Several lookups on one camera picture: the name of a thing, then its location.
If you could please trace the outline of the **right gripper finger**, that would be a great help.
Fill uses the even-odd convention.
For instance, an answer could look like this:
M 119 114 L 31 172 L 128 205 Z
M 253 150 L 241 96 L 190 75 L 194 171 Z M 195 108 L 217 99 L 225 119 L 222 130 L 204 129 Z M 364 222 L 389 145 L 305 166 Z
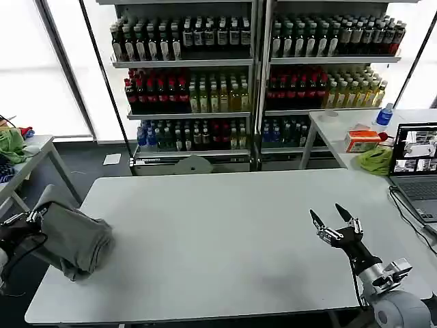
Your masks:
M 359 218 L 352 216 L 348 210 L 338 203 L 335 204 L 335 208 L 346 223 L 346 227 L 338 229 L 337 232 L 342 236 L 362 236 L 363 227 Z
M 317 235 L 320 239 L 322 239 L 329 245 L 333 245 L 334 241 L 337 242 L 342 239 L 342 234 L 338 233 L 336 230 L 332 230 L 329 227 L 326 227 L 323 221 L 312 209 L 309 210 L 309 214 L 311 215 L 313 225 L 315 226 L 317 230 Z

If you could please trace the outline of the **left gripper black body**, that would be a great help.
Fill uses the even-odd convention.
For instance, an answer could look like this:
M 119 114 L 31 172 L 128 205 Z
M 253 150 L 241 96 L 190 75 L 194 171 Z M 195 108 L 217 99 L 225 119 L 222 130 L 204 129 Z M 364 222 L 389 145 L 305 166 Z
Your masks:
M 38 232 L 36 212 L 13 215 L 1 223 L 1 242 L 17 246 L 25 237 Z

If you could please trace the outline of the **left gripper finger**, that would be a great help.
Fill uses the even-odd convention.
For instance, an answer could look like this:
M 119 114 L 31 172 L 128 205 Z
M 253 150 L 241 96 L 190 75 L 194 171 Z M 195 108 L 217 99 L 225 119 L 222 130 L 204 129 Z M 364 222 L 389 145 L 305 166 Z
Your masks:
M 47 207 L 39 207 L 35 210 L 29 211 L 26 216 L 27 223 L 41 223 L 44 217 L 44 214 L 47 212 Z

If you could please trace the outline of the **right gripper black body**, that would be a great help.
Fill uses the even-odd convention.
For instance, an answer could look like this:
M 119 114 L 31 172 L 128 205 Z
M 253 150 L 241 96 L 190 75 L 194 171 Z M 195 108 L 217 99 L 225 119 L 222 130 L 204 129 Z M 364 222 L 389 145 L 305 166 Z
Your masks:
M 341 228 L 337 232 L 342 237 L 332 237 L 330 244 L 332 247 L 340 248 L 346 253 L 349 260 L 353 262 L 355 275 L 360 275 L 373 265 L 382 263 L 382 260 L 372 255 L 363 244 L 363 233 L 356 233 L 353 227 Z

